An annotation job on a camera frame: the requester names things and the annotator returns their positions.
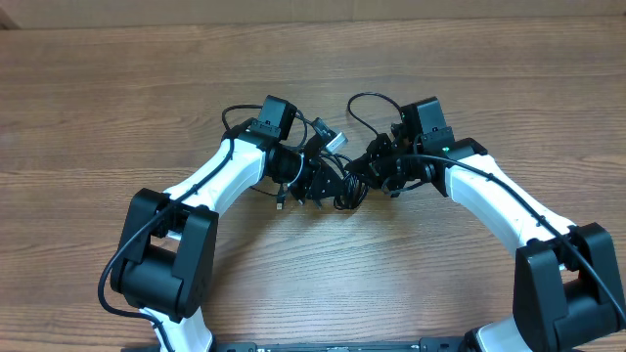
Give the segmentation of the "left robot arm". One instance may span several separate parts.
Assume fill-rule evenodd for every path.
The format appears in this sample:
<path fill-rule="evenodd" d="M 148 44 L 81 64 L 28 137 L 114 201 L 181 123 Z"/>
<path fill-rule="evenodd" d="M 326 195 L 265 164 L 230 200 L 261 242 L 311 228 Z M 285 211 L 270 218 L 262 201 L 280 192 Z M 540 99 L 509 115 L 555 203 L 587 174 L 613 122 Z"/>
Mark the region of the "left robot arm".
<path fill-rule="evenodd" d="M 345 135 L 321 118 L 304 120 L 292 103 L 267 96 L 258 116 L 227 125 L 219 150 L 189 178 L 130 201 L 118 249 L 98 283 L 102 307 L 117 316 L 150 322 L 156 351 L 208 351 L 213 336 L 201 303 L 214 260 L 218 221 L 246 190 L 268 177 L 299 202 L 341 195 L 343 183 L 325 163 Z M 295 120 L 314 130 L 288 147 Z"/>

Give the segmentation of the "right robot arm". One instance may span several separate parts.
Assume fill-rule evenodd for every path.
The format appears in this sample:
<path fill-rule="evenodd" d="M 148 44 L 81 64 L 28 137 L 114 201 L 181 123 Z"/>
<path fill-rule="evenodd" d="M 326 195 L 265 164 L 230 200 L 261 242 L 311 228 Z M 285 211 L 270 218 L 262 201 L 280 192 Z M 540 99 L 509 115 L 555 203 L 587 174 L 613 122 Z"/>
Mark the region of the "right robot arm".
<path fill-rule="evenodd" d="M 348 170 L 395 198 L 422 185 L 470 211 L 514 258 L 513 313 L 430 351 L 574 351 L 624 330 L 625 296 L 610 233 L 542 205 L 472 138 L 458 140 L 437 98 L 405 105 Z"/>

